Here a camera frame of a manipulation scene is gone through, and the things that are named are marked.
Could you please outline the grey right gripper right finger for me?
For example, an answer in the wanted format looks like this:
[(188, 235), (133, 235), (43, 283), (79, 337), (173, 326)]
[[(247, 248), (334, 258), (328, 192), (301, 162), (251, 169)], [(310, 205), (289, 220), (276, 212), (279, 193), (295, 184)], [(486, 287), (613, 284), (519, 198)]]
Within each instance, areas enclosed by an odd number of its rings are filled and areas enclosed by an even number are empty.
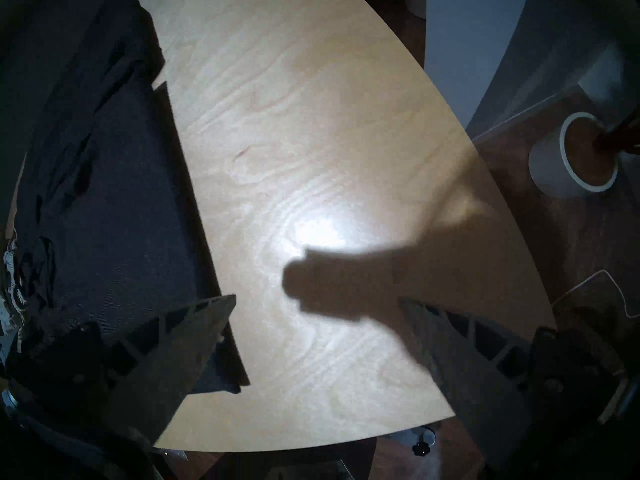
[(540, 326), (528, 341), (482, 317), (400, 299), (424, 366), (489, 467), (578, 467), (619, 447), (627, 376), (577, 329)]

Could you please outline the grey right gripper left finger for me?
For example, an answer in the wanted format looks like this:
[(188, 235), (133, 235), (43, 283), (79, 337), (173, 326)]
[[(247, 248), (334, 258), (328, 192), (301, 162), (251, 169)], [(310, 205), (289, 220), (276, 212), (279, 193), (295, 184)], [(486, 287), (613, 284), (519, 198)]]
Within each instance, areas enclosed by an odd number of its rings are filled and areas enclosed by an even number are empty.
[(68, 437), (114, 435), (154, 444), (193, 390), (236, 306), (234, 294), (146, 313), (106, 335), (95, 321), (45, 337), (4, 360), (9, 416)]

